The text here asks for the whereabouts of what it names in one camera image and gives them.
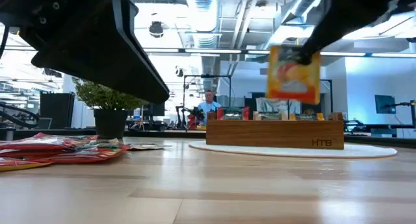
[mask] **black plant pot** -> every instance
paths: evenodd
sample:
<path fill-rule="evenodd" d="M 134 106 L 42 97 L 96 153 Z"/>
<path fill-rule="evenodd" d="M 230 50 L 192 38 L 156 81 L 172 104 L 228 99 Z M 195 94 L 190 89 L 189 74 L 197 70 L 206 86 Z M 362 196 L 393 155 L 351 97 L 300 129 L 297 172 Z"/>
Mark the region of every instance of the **black plant pot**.
<path fill-rule="evenodd" d="M 96 131 L 99 139 L 122 139 L 124 135 L 125 110 L 94 110 Z"/>

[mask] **blue shirt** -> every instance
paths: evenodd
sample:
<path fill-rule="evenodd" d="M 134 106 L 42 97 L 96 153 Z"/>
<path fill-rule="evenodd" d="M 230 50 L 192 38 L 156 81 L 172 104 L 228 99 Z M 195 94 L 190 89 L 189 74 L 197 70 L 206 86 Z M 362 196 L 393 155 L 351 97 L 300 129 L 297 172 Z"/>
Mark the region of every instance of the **blue shirt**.
<path fill-rule="evenodd" d="M 201 125 L 205 126 L 207 124 L 208 112 L 213 112 L 220 107 L 221 105 L 219 103 L 216 103 L 215 101 L 213 101 L 211 104 L 208 104 L 206 102 L 199 104 L 198 109 L 202 110 L 204 115 L 204 119 Z"/>

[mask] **ceiling beam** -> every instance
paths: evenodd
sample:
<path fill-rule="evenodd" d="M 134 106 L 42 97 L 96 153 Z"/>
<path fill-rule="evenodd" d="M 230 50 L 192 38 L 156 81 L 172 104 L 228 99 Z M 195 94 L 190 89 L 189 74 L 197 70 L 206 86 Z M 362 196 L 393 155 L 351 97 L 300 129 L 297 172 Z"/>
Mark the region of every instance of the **ceiling beam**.
<path fill-rule="evenodd" d="M 239 42 L 237 44 L 237 48 L 240 48 L 241 45 L 242 45 L 242 42 L 244 41 L 244 37 L 246 36 L 247 29 L 248 29 L 248 26 L 250 24 L 252 14 L 253 14 L 253 10 L 255 8 L 255 4 L 257 3 L 257 0 L 251 0 L 250 2 L 251 2 L 250 8 L 248 9 L 248 11 L 246 11 L 246 17 L 244 19 L 244 24 L 242 26 L 241 35 L 240 35 L 240 38 L 239 38 Z"/>
<path fill-rule="evenodd" d="M 237 21 L 235 22 L 233 38 L 231 39 L 231 44 L 229 45 L 230 49 L 234 48 L 235 42 L 237 41 L 237 36 L 239 35 L 242 19 L 243 19 L 245 13 L 246 13 L 247 2 L 248 2 L 248 0 L 241 0 L 240 12 L 239 12 L 239 15 L 237 17 Z"/>

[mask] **ceiling light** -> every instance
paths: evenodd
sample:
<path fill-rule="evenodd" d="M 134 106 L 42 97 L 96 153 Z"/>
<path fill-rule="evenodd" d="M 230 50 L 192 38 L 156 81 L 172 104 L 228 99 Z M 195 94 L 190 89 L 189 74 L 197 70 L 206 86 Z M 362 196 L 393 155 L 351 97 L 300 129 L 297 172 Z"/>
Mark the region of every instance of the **ceiling light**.
<path fill-rule="evenodd" d="M 64 82 L 63 79 L 35 80 L 35 79 L 0 79 L 0 82 Z"/>
<path fill-rule="evenodd" d="M 241 53 L 239 49 L 186 49 L 186 53 Z"/>
<path fill-rule="evenodd" d="M 4 100 L 1 100 L 0 102 L 4 102 L 6 104 L 27 104 L 27 101 L 4 101 Z"/>
<path fill-rule="evenodd" d="M 156 49 L 156 48 L 145 48 L 144 52 L 147 53 L 177 53 L 178 49 Z"/>
<path fill-rule="evenodd" d="M 258 54 L 258 55 L 268 55 L 270 51 L 248 51 L 250 54 Z"/>
<path fill-rule="evenodd" d="M 365 53 L 355 52 L 320 52 L 322 56 L 365 56 Z"/>
<path fill-rule="evenodd" d="M 15 96 L 15 95 L 8 95 L 6 93 L 2 93 L 0 98 L 4 99 L 11 99 L 11 100 L 18 100 L 18 101 L 27 101 L 27 97 L 22 96 Z"/>
<path fill-rule="evenodd" d="M 416 58 L 416 53 L 373 53 L 375 57 Z"/>
<path fill-rule="evenodd" d="M 220 56 L 216 54 L 191 54 L 191 56 Z"/>

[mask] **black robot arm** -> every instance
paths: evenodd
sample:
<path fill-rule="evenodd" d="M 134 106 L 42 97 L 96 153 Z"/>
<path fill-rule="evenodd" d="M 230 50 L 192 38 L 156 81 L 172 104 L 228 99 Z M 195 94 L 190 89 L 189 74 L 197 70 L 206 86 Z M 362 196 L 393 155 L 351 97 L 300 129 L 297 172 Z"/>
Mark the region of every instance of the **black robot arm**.
<path fill-rule="evenodd" d="M 389 9 L 390 1 L 392 0 L 331 0 L 329 11 L 302 46 L 299 63 L 309 64 L 314 53 L 344 35 L 376 21 Z M 416 0 L 400 0 L 399 3 L 414 1 Z"/>
<path fill-rule="evenodd" d="M 169 90 L 134 35 L 137 14 L 131 0 L 0 0 L 0 22 L 38 51 L 33 65 L 162 103 Z"/>

